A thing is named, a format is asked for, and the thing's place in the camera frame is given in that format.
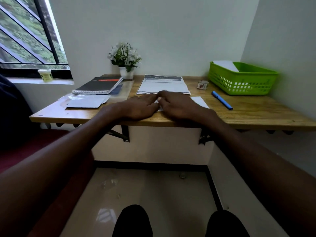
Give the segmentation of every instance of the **black notebook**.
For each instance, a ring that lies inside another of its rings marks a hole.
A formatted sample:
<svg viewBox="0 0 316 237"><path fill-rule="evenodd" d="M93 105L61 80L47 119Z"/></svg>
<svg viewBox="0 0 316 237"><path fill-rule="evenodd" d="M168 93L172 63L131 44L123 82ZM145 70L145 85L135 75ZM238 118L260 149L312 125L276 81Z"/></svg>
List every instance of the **black notebook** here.
<svg viewBox="0 0 316 237"><path fill-rule="evenodd" d="M73 90L73 94L109 94L121 81L121 77L95 77L88 83L84 84L76 90Z"/></svg>

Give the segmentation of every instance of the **black baseboard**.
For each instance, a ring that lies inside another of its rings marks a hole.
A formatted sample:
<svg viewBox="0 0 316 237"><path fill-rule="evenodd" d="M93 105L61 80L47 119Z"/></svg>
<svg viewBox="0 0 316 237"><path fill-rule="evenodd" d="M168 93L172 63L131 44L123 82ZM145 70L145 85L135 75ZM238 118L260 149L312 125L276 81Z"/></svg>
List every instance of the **black baseboard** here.
<svg viewBox="0 0 316 237"><path fill-rule="evenodd" d="M164 164L164 163L144 163L144 162L123 162L123 161L94 161L95 168L113 168L113 169L134 169L134 170L155 170L155 171L194 171L204 172L212 191L217 210L222 210L222 204L219 200L211 173L207 165L186 165L186 164Z"/></svg>

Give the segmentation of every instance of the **wood grain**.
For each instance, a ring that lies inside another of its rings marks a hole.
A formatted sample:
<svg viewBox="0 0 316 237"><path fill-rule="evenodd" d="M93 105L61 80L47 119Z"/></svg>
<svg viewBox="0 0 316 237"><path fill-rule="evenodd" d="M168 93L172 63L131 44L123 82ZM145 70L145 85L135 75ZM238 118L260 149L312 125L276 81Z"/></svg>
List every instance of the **wood grain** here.
<svg viewBox="0 0 316 237"><path fill-rule="evenodd" d="M129 97L136 94L144 76L135 76ZM207 90L197 89L199 80L206 77L183 77L191 96L201 96L205 103L216 111L219 117L233 128L253 130L288 130L316 131L316 122L276 102L268 96L229 96L214 84L210 83ZM215 90L234 110L229 111L215 99L211 92ZM99 109L70 109L63 107L61 99L30 116L33 122L83 124L91 119ZM135 121L123 121L121 125L157 126L157 127L199 127L195 123L175 122L166 118L163 112L157 112L152 117Z"/></svg>

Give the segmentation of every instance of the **black window bar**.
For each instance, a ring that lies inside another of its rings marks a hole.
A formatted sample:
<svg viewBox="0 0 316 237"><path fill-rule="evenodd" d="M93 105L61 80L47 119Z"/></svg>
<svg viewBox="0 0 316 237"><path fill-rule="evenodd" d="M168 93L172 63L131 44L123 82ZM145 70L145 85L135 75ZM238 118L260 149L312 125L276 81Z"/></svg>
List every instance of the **black window bar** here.
<svg viewBox="0 0 316 237"><path fill-rule="evenodd" d="M9 11L7 11L3 6L0 5L0 10L2 10L7 16L9 16L15 23L17 23L20 27L22 27L27 33L29 33L33 38L35 38L41 45L43 45L45 48L47 48L54 56L56 63L46 63L45 60L35 52L31 50L31 48L24 43L21 39L16 38L13 34L11 34L6 28L0 25L0 30L3 31L6 35L8 35L13 41L18 43L22 48L24 48L28 53L30 53L32 56L34 56L37 60L40 61L40 63L30 63L21 58L19 55L15 54L13 51L10 50L10 48L7 48L5 45L0 43L0 48L7 52L9 55L13 56L15 59L17 59L19 62L6 62L3 59L0 58L1 64L36 64L36 65L68 65L68 63L60 63L58 59L57 52L55 50L52 37L50 35L49 29L47 27L47 23L45 21L39 0L34 0L35 7L37 9L38 16L28 8L27 5L25 5L21 0L15 0L18 2L27 12L29 12L34 18L36 18L43 26L43 29L45 31L49 46L45 44L45 42L35 35L31 30L29 30L24 24L22 24L18 19L16 19Z"/></svg>

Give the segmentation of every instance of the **person's left arm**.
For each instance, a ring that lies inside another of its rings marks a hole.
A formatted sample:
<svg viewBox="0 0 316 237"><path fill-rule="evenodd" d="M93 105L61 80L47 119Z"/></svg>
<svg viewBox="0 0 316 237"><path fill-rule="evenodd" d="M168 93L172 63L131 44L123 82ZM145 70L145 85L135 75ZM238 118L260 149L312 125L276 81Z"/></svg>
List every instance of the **person's left arm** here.
<svg viewBox="0 0 316 237"><path fill-rule="evenodd" d="M27 234L82 157L118 120L152 116L159 109L156 99L149 94L105 106L87 123L0 174L0 236Z"/></svg>

